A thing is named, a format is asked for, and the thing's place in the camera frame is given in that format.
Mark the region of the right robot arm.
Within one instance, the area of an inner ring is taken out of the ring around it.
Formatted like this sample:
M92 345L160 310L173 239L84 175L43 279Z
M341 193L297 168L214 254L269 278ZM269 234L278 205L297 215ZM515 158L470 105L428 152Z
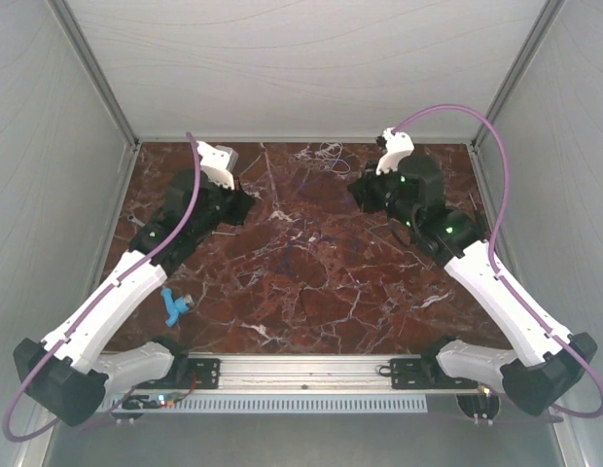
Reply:
M420 363L431 386L468 379L499 389L523 412L540 415L583 376L597 344L547 313L496 256L482 221L447 205L440 167L427 156L388 166L370 162L347 187L366 213L383 211L409 230L409 242L464 287L511 349L443 338Z

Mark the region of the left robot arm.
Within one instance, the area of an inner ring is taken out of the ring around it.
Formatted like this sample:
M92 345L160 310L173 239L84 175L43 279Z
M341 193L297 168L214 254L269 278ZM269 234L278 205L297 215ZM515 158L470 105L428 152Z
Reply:
M114 358L101 354L130 314L190 258L222 224L240 225L254 199L227 170L186 169L169 184L162 206L90 297L41 341L13 352L22 392L75 427L105 397L149 380L184 384L190 363L179 344L155 338Z

